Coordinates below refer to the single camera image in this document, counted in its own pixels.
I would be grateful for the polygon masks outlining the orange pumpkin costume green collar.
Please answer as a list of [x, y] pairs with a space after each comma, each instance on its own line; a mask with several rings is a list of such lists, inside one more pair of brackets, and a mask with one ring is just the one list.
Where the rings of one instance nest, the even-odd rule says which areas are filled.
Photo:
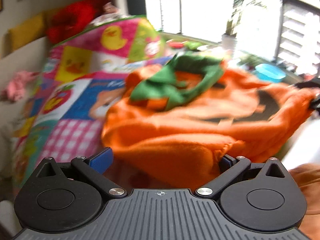
[[219, 174], [224, 155], [274, 156], [311, 115], [308, 89], [259, 80], [224, 59], [176, 55], [140, 67], [106, 114], [101, 132], [114, 157], [176, 188]]

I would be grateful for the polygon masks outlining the blue plastic container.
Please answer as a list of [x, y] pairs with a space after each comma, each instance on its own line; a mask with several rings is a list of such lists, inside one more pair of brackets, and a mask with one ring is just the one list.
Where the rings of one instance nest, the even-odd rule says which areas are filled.
[[262, 63], [255, 66], [253, 73], [263, 81], [280, 83], [286, 77], [286, 74], [278, 67], [271, 64]]

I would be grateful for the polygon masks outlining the colourful cartoon patchwork blanket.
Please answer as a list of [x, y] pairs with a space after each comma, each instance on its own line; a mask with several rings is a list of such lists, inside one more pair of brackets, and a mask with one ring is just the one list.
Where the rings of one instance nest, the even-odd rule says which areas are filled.
[[49, 52], [13, 135], [13, 185], [20, 189], [45, 157], [66, 163], [100, 147], [108, 109], [134, 70], [168, 60], [161, 34], [144, 17], [91, 27]]

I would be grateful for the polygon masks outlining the potted palm white pot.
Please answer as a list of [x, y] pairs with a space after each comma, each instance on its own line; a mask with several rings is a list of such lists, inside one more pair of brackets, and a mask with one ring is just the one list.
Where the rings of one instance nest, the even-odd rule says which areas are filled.
[[281, 0], [233, 0], [225, 34], [251, 54], [272, 57], [280, 28]]

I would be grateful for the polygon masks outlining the pink fluffy cloth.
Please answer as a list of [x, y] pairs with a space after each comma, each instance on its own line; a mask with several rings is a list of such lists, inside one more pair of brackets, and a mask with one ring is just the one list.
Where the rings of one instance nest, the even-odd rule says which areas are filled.
[[16, 72], [14, 77], [2, 90], [1, 99], [10, 102], [20, 101], [25, 95], [26, 86], [34, 81], [38, 75], [39, 72], [29, 72], [25, 70]]

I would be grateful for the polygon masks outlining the red plastic basin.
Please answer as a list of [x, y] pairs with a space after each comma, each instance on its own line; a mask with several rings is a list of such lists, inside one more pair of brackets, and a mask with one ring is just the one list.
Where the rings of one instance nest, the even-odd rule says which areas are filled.
[[168, 40], [167, 45], [171, 49], [183, 49], [185, 47], [184, 42], [174, 41], [174, 40]]

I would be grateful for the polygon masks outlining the yellow pillow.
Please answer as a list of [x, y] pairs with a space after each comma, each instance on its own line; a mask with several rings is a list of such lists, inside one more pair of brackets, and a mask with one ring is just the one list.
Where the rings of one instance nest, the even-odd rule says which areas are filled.
[[46, 19], [44, 13], [41, 12], [32, 18], [27, 19], [23, 23], [8, 30], [10, 51], [29, 44], [38, 38], [45, 36], [46, 32]]

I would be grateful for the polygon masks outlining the red plush cushion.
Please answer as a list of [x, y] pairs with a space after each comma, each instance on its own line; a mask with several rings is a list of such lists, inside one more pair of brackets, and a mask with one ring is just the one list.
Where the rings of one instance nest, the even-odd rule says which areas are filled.
[[60, 43], [82, 32], [104, 12], [104, 5], [111, 0], [81, 0], [59, 11], [50, 19], [46, 36], [52, 44]]

